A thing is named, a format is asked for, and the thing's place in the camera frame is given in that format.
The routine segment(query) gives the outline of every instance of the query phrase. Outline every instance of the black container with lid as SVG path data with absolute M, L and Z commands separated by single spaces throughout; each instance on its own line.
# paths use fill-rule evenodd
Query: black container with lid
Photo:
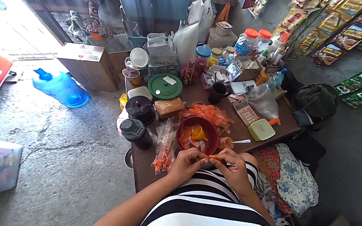
M 122 135 L 141 150 L 146 150 L 153 144 L 152 137 L 146 131 L 145 126 L 137 119 L 124 120 L 120 129 Z
M 145 126 L 154 120 L 152 102 L 146 96 L 134 96 L 125 105 L 128 114 L 133 119 L 140 120 Z

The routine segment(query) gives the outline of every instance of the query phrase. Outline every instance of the wooden table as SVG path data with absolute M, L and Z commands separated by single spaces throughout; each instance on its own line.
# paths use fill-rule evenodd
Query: wooden table
M 135 88 L 134 85 L 130 83 L 125 83 L 125 88 L 128 91 L 129 89 Z M 208 103 L 208 95 L 209 91 L 204 90 L 200 81 L 195 80 L 194 84 L 190 87 L 184 86 L 181 98 L 183 101 L 187 102 L 188 105 L 191 105 L 193 102 L 203 102 L 205 104 Z M 276 142 L 286 136 L 290 136 L 294 133 L 300 131 L 300 127 L 297 125 L 295 121 L 291 109 L 284 102 L 284 100 L 277 100 L 279 105 L 279 118 L 281 125 L 273 125 L 274 130 L 276 131 L 276 135 L 273 137 L 264 140 L 264 141 L 254 141 L 251 134 L 248 131 L 248 128 L 243 123 L 241 118 L 237 115 L 237 112 L 234 110 L 233 104 L 230 103 L 228 98 L 224 98 L 221 100 L 219 104 L 216 106 L 220 110 L 225 110 L 227 115 L 234 120 L 234 124 L 232 124 L 229 128 L 231 130 L 230 134 L 224 132 L 221 136 L 229 136 L 234 141 L 238 140 L 246 140 L 250 139 L 250 144 L 234 144 L 234 151 L 237 153 L 247 152 L 253 150 L 254 148 L 266 147 L 269 144 Z M 256 114 L 259 116 L 259 119 L 265 118 L 258 112 Z M 156 127 L 159 126 L 158 121 L 154 121 L 152 124 L 148 125 L 152 131 L 156 131 Z M 165 176 L 167 173 L 162 172 L 159 175 L 154 175 L 154 168 L 151 167 L 151 164 L 155 158 L 156 152 L 155 147 L 152 146 L 148 150 L 140 150 L 136 146 L 132 145 L 132 160 L 133 160 L 133 174 L 135 177 L 135 190 L 136 192 L 142 190 L 147 187 L 149 184 L 155 182 L 161 177 Z

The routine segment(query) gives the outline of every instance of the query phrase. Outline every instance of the green pot lid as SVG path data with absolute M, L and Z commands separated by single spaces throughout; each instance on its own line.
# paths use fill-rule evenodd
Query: green pot lid
M 164 80 L 166 77 L 175 80 L 173 85 Z M 177 76 L 168 73 L 157 74 L 149 79 L 148 89 L 150 93 L 160 99 L 171 99 L 178 96 L 182 91 L 182 83 Z

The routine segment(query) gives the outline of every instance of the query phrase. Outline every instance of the yellow funnel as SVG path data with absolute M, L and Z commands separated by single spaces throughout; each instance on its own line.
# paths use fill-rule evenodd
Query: yellow funnel
M 206 137 L 205 137 L 205 132 L 202 129 L 202 126 L 198 126 L 194 129 L 194 131 L 192 132 L 192 139 L 194 140 L 205 140 L 205 141 L 209 141 Z

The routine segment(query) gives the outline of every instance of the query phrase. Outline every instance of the black and white striped shirt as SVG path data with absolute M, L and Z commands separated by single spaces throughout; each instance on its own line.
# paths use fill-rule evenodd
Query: black and white striped shirt
M 258 169 L 245 162 L 251 186 Z M 268 226 L 254 209 L 242 205 L 219 170 L 198 170 L 181 187 L 159 202 L 141 226 Z

